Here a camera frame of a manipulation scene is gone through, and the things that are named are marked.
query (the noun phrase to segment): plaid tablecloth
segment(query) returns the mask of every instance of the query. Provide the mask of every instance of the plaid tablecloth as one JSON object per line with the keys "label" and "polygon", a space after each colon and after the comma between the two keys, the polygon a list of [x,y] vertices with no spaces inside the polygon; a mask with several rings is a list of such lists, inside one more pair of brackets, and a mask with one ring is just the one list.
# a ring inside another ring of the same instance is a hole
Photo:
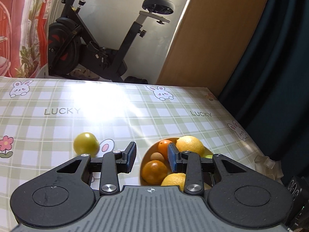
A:
{"label": "plaid tablecloth", "polygon": [[106,152],[136,142],[133,170],[119,175],[121,187],[139,184],[140,162],[162,138],[195,136],[252,169],[262,155],[207,88],[0,77],[0,231],[16,226],[12,192],[76,156],[73,140],[86,131]]}

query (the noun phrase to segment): wooden bowl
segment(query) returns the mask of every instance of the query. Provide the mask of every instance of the wooden bowl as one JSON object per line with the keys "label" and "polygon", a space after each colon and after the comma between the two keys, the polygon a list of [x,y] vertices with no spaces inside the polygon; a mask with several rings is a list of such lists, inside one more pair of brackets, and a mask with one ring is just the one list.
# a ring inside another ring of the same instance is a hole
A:
{"label": "wooden bowl", "polygon": [[[145,153],[143,159],[142,159],[142,163],[141,163],[141,167],[139,169],[139,183],[141,186],[151,186],[151,184],[147,183],[146,181],[143,180],[142,178],[142,168],[144,167],[144,165],[150,161],[150,156],[153,154],[153,153],[158,153],[159,150],[158,150],[158,145],[159,143],[162,141],[162,140],[170,140],[171,142],[175,143],[176,144],[176,141],[179,139],[180,137],[170,137],[170,138],[164,138],[164,139],[161,139],[159,140],[158,142],[154,143],[148,150],[147,152]],[[205,154],[204,156],[206,155],[213,155],[213,153],[205,147]],[[164,161],[164,164],[166,165],[167,169],[168,169],[168,173],[167,174],[171,174],[172,173],[172,170],[171,170],[171,166],[169,164],[169,162],[167,160]]]}

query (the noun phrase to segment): pink flower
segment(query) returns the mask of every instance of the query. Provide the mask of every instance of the pink flower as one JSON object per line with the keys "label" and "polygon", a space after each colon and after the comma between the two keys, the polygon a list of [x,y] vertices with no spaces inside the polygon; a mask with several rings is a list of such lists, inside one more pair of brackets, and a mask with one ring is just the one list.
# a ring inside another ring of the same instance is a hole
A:
{"label": "pink flower", "polygon": [[9,138],[8,136],[4,136],[3,139],[0,140],[0,151],[11,150],[13,142],[14,139],[12,137]]}

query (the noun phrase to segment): white wall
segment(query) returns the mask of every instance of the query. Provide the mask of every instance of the white wall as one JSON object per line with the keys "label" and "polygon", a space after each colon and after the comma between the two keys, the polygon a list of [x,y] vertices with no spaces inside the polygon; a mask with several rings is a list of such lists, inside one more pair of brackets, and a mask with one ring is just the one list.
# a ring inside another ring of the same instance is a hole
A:
{"label": "white wall", "polygon": [[[143,0],[85,0],[79,15],[102,46],[118,49],[142,9]],[[135,76],[145,78],[154,84],[160,74],[176,26],[187,0],[170,0],[176,9],[165,17],[170,24],[161,25],[147,18],[142,29],[146,35],[134,40],[125,57],[128,71],[123,78]],[[58,6],[56,18],[60,16],[63,5]]]}

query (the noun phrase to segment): wooden panel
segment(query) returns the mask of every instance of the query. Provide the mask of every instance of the wooden panel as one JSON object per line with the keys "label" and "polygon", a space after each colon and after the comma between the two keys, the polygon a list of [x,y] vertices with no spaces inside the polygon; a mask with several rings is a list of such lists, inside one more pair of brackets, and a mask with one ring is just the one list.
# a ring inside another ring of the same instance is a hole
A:
{"label": "wooden panel", "polygon": [[218,96],[267,0],[191,0],[157,84],[208,87]]}

